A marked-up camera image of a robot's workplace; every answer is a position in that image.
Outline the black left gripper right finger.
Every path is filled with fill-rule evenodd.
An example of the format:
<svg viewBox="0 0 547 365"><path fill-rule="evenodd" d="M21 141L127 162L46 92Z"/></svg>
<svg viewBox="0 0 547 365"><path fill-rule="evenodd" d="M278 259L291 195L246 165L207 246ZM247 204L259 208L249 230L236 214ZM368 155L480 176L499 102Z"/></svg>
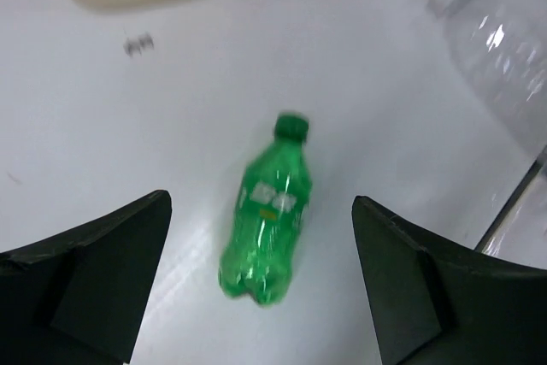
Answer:
<svg viewBox="0 0 547 365"><path fill-rule="evenodd" d="M352 223L384 364L543 364L546 272L471 250L369 197Z"/></svg>

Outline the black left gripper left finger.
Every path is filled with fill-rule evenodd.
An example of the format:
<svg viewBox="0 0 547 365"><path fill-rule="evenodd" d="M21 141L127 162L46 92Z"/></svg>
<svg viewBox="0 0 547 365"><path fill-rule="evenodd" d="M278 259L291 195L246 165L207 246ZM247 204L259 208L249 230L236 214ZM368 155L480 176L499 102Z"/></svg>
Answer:
<svg viewBox="0 0 547 365"><path fill-rule="evenodd" d="M167 239L172 198L1 254L3 364L128 364Z"/></svg>

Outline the green plastic bottle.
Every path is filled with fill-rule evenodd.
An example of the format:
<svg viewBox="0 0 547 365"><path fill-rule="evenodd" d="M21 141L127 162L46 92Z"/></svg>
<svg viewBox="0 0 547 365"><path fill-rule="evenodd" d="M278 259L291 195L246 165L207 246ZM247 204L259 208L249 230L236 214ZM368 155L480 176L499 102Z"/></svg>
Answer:
<svg viewBox="0 0 547 365"><path fill-rule="evenodd" d="M218 270L229 297L248 295L267 307L288 291L313 186L304 155L308 132L304 115L280 113L272 142L244 170Z"/></svg>

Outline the clear bottle blue-white cap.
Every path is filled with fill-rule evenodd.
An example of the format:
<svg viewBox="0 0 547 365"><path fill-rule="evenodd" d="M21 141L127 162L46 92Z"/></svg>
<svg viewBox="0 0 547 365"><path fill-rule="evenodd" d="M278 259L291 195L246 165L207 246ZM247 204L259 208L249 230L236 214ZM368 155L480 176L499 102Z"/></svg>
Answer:
<svg viewBox="0 0 547 365"><path fill-rule="evenodd" d="M428 0L474 95L532 157L546 156L546 39L497 0Z"/></svg>

